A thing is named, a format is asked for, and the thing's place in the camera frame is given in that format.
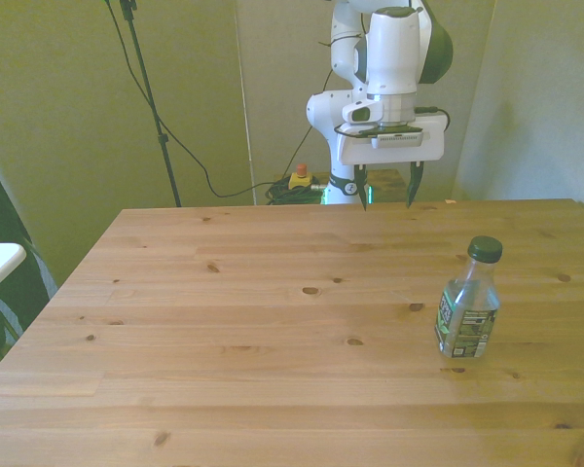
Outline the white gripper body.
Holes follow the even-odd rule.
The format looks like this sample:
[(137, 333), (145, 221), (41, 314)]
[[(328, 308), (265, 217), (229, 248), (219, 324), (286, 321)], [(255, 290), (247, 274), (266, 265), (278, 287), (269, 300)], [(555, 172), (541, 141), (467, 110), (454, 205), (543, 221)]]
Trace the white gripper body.
[(445, 115), (417, 116), (410, 129), (344, 123), (335, 157), (343, 165), (437, 161), (444, 155)]

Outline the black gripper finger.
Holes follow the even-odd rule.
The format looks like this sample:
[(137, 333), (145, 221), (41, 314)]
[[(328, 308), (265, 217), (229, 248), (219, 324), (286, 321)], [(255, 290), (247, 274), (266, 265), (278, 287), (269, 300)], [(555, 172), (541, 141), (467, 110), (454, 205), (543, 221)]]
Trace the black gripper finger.
[(357, 186), (357, 193), (359, 195), (363, 209), (367, 209), (368, 195), (366, 192), (367, 186), (367, 168), (363, 164), (357, 164), (354, 167), (354, 182)]
[(424, 162), (410, 163), (410, 179), (407, 187), (406, 206), (410, 207), (415, 200), (423, 176)]

